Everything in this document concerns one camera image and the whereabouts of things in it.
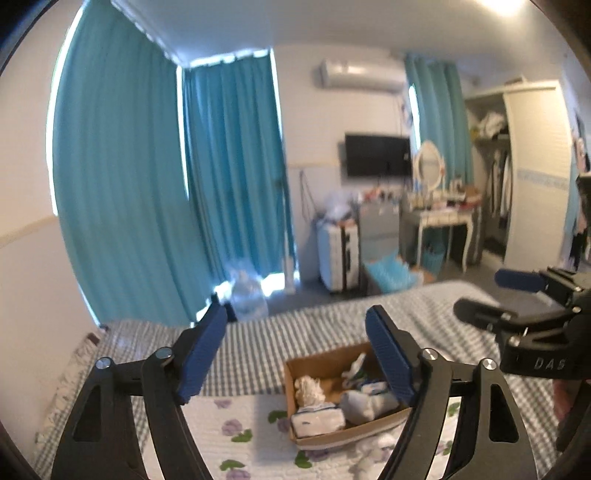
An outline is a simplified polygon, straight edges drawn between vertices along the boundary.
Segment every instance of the screw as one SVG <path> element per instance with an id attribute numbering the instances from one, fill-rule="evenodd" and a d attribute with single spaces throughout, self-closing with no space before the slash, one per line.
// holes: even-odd
<path id="1" fill-rule="evenodd" d="M 482 366 L 487 370 L 494 370 L 496 368 L 496 362 L 493 359 L 485 358 L 482 361 Z"/>
<path id="2" fill-rule="evenodd" d="M 519 344 L 521 343 L 521 339 L 517 335 L 514 335 L 509 339 L 508 343 L 511 346 L 519 346 Z"/>
<path id="3" fill-rule="evenodd" d="M 172 355 L 173 351 L 167 346 L 163 346 L 156 350 L 156 358 L 160 358 L 161 360 L 166 360 L 167 358 L 172 357 Z"/>
<path id="4" fill-rule="evenodd" d="M 109 368 L 111 366 L 111 359 L 107 356 L 104 356 L 99 358 L 95 365 L 99 370 L 104 370 L 105 368 Z"/>
<path id="5" fill-rule="evenodd" d="M 432 348 L 425 348 L 425 350 L 423 350 L 422 355 L 423 358 L 427 360 L 437 360 L 437 358 L 439 358 L 439 353 L 437 353 Z"/>

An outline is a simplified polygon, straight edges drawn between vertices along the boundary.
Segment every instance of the white air conditioner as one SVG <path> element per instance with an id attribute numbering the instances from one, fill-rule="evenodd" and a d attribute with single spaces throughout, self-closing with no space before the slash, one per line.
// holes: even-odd
<path id="1" fill-rule="evenodd" d="M 401 92 L 407 83 L 402 64 L 323 60 L 320 65 L 324 88 L 358 88 Z"/>

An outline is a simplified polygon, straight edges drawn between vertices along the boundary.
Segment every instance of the black tv screen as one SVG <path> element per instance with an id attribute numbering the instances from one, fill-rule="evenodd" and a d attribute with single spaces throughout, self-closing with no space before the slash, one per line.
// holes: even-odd
<path id="1" fill-rule="evenodd" d="M 345 135 L 347 176 L 411 177 L 413 162 L 408 137 Z"/>

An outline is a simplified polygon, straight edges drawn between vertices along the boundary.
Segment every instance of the floor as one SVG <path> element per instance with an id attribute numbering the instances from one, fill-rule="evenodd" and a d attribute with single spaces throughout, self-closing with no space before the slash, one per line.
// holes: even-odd
<path id="1" fill-rule="evenodd" d="M 548 303 L 545 303 L 543 300 L 547 300 L 545 296 L 540 297 L 531 293 L 506 290 L 498 287 L 495 284 L 494 275 L 495 271 L 485 265 L 469 267 L 464 274 L 455 262 L 450 261 L 444 264 L 437 280 L 465 280 L 473 283 L 500 302 L 504 308 L 513 310 L 520 315 L 531 315 L 559 308 L 556 304 L 548 305 Z M 320 281 L 314 281 L 300 284 L 297 292 L 293 295 L 276 292 L 267 299 L 267 302 L 269 305 L 269 314 L 274 315 L 305 307 L 361 298 L 362 296 L 360 291 L 355 290 L 331 294 Z"/>

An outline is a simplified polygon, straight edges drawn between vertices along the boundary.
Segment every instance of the transparent plastic container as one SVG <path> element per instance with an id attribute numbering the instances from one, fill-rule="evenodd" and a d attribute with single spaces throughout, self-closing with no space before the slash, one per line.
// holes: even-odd
<path id="1" fill-rule="evenodd" d="M 269 316 L 269 307 L 262 291 L 261 282 L 249 275 L 246 270 L 238 272 L 238 277 L 232 287 L 230 304 L 232 304 L 239 322 L 250 322 Z"/>

